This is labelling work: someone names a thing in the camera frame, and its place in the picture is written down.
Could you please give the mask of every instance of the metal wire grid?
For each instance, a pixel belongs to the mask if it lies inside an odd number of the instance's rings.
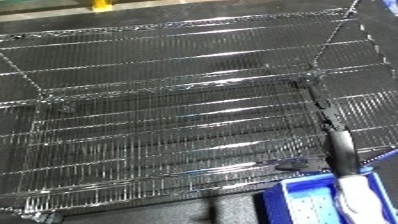
[[[0,36],[0,200],[79,213],[298,175],[272,166],[322,155],[324,134],[294,80],[344,12]],[[325,91],[360,150],[392,146],[392,71],[344,21],[319,61]]]

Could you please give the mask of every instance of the chrome wire shelf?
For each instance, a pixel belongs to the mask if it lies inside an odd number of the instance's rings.
[[[323,155],[319,61],[360,151],[398,143],[393,71],[345,9],[0,36],[0,204],[98,211],[262,189]]]

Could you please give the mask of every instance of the white glove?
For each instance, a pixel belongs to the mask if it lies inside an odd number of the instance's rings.
[[[361,175],[337,179],[336,206],[350,224],[388,224],[382,204],[369,188],[368,179]]]

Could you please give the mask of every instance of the wire rack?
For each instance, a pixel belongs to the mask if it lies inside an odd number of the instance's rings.
[[[389,63],[345,9],[0,36],[0,203],[75,214],[256,190],[323,155],[319,61],[360,151],[397,144]]]

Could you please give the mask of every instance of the wire mesh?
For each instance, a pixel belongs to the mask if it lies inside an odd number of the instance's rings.
[[[319,60],[359,150],[396,144],[397,85],[345,9],[0,36],[0,202],[80,213],[261,189],[323,155],[294,80]]]

